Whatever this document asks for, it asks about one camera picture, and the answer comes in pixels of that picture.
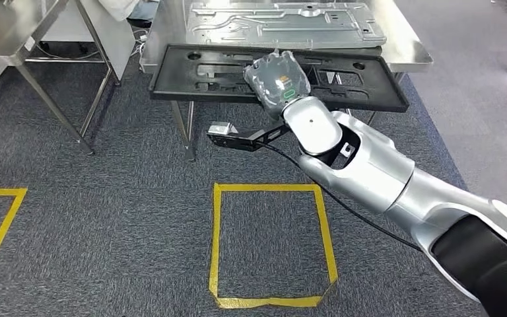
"robotic arm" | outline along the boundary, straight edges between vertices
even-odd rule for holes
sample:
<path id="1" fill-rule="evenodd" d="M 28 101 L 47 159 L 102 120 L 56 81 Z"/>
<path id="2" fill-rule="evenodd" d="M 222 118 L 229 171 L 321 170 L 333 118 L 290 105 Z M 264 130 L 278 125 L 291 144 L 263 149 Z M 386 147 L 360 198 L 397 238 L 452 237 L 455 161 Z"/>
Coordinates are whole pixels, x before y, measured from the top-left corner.
<path id="1" fill-rule="evenodd" d="M 284 125 L 257 134 L 214 123 L 215 144 L 254 151 L 290 129 L 298 163 L 312 179 L 384 214 L 416 242 L 456 289 L 491 317 L 507 316 L 507 205 L 456 188 L 415 167 L 393 141 L 353 116 L 330 112 L 308 96 L 310 84 L 292 53 L 271 53 L 244 70 L 265 111 Z M 331 164 L 343 155 L 341 169 Z"/>

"gray floor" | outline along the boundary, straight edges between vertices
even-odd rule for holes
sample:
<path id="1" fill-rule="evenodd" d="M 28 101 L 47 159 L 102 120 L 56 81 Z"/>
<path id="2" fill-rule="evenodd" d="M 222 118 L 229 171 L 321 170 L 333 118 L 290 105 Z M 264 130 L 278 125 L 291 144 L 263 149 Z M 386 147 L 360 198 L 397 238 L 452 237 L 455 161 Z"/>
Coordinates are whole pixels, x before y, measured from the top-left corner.
<path id="1" fill-rule="evenodd" d="M 30 68 L 70 118 L 83 118 L 99 65 Z M 107 88 L 90 127 L 96 156 L 87 157 L 14 69 L 1 78 L 0 188 L 28 193 L 0 249 L 0 316 L 480 315 L 422 254 L 328 197 L 339 280 L 320 305 L 217 308 L 207 288 L 214 182 L 308 180 L 273 153 L 221 149 L 206 138 L 212 120 L 261 126 L 258 106 L 200 103 L 198 159 L 182 162 L 169 103 L 149 100 L 149 80 L 132 68 L 121 87 Z M 408 113 L 383 115 L 376 128 L 424 169 L 463 186 L 412 83 L 403 88 Z M 291 137 L 277 145 L 296 146 Z M 311 195 L 224 193 L 222 201 L 221 296 L 309 296 L 329 286 Z M 9 202 L 0 198 L 0 220 Z"/>
<path id="2" fill-rule="evenodd" d="M 411 79 L 465 183 L 507 203 L 507 2 L 396 2 L 434 58 Z"/>

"table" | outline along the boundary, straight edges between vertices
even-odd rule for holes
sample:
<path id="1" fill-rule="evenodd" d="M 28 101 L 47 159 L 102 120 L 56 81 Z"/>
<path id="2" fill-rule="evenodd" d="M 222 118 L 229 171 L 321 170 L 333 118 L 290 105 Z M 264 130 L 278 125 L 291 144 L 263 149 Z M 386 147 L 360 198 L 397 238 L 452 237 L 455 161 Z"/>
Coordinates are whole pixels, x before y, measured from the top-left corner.
<path id="1" fill-rule="evenodd" d="M 380 48 L 344 49 L 331 50 L 333 52 L 361 53 L 380 55 L 384 58 L 391 72 L 398 81 L 403 79 L 404 74 L 413 72 L 425 72 L 432 65 L 432 58 L 425 50 L 419 37 L 411 28 L 401 11 L 393 0 L 359 0 L 340 2 L 364 2 L 374 13 L 376 22 L 380 25 L 384 34 L 388 37 L 386 44 Z M 151 26 L 151 32 L 147 45 L 141 57 L 141 66 L 146 73 L 153 73 L 158 62 L 164 57 L 166 46 L 169 43 L 183 44 L 186 38 L 185 5 L 182 0 L 164 0 L 163 5 L 158 7 L 156 17 Z M 189 103 L 187 127 L 183 122 L 178 102 L 172 102 L 174 119 L 178 130 L 184 138 L 186 159 L 193 160 L 193 144 L 191 132 L 193 124 L 194 103 Z M 369 123 L 376 117 L 374 112 Z"/>
<path id="2" fill-rule="evenodd" d="M 67 128 L 69 133 L 77 140 L 77 143 L 82 147 L 83 151 L 91 155 L 94 154 L 94 151 L 85 141 L 84 136 L 96 112 L 96 107 L 106 88 L 108 79 L 113 74 L 113 68 L 81 0 L 74 1 L 88 31 L 94 39 L 101 59 L 82 61 L 66 58 L 30 58 L 30 52 L 57 19 L 59 13 L 65 8 L 68 1 L 69 0 L 13 0 L 3 2 L 3 0 L 0 0 L 0 65 L 16 67 L 20 74 L 30 83 L 32 88 L 48 105 L 59 121 Z M 79 131 L 77 131 L 73 124 L 65 117 L 51 96 L 40 86 L 34 76 L 32 76 L 24 64 L 27 61 L 60 63 L 98 62 L 106 64 L 108 68 L 106 76 L 98 88 L 98 92 L 92 101 L 90 110 Z M 116 83 L 118 83 L 115 76 L 113 76 L 113 78 Z"/>

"metal bracket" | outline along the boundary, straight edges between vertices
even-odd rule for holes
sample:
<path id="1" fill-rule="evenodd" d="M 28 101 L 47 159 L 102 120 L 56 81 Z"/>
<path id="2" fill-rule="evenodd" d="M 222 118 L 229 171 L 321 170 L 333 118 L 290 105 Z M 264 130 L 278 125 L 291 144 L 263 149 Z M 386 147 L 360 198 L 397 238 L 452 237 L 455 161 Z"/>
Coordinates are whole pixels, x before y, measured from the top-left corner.
<path id="1" fill-rule="evenodd" d="M 289 131 L 290 129 L 282 120 L 263 129 L 250 129 L 243 132 L 238 132 L 231 123 L 213 122 L 207 135 L 219 147 L 254 152 L 263 147 L 262 144 L 269 144 Z"/>

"metal sheet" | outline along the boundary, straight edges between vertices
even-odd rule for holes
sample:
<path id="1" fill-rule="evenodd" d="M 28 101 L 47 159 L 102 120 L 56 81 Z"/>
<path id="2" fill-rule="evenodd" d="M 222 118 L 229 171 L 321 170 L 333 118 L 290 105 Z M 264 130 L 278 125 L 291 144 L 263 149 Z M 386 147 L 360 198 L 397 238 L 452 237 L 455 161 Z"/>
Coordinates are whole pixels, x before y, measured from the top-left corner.
<path id="1" fill-rule="evenodd" d="M 141 58 L 144 72 L 154 73 L 156 66 L 164 58 L 164 52 L 169 43 L 186 43 L 185 21 L 189 9 L 185 9 L 186 6 L 182 5 L 182 2 L 182 0 L 164 0 L 162 5 L 158 6 L 151 33 Z M 272 1 L 259 0 L 256 2 L 271 3 Z M 380 48 L 332 49 L 334 52 L 382 56 L 388 63 L 389 69 L 395 73 L 422 72 L 432 65 L 430 54 L 399 11 L 394 0 L 358 0 L 358 2 L 363 2 L 368 6 L 388 40 Z"/>
<path id="2" fill-rule="evenodd" d="M 192 3 L 186 42 L 265 48 L 375 48 L 386 42 L 364 3 Z"/>
<path id="3" fill-rule="evenodd" d="M 21 65 L 68 0 L 0 0 L 0 65 Z"/>

